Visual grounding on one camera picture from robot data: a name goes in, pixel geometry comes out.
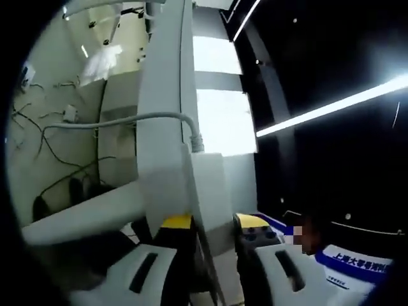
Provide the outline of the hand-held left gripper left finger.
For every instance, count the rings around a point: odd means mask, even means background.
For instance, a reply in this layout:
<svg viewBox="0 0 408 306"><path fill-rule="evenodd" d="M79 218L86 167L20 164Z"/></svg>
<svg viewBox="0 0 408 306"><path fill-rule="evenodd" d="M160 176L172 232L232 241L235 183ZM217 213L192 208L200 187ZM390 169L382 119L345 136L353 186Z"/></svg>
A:
<svg viewBox="0 0 408 306"><path fill-rule="evenodd" d="M196 231L189 214L167 218L148 244L107 270L92 290L74 291L72 305L189 305Z"/></svg>

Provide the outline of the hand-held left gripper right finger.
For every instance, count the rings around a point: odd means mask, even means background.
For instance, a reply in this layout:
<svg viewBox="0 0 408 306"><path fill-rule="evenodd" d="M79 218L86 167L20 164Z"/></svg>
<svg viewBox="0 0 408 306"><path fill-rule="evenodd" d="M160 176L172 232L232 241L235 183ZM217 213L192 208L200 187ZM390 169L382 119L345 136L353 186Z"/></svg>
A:
<svg viewBox="0 0 408 306"><path fill-rule="evenodd" d="M361 305L366 298L329 277L294 227L237 213L234 236L244 305Z"/></svg>

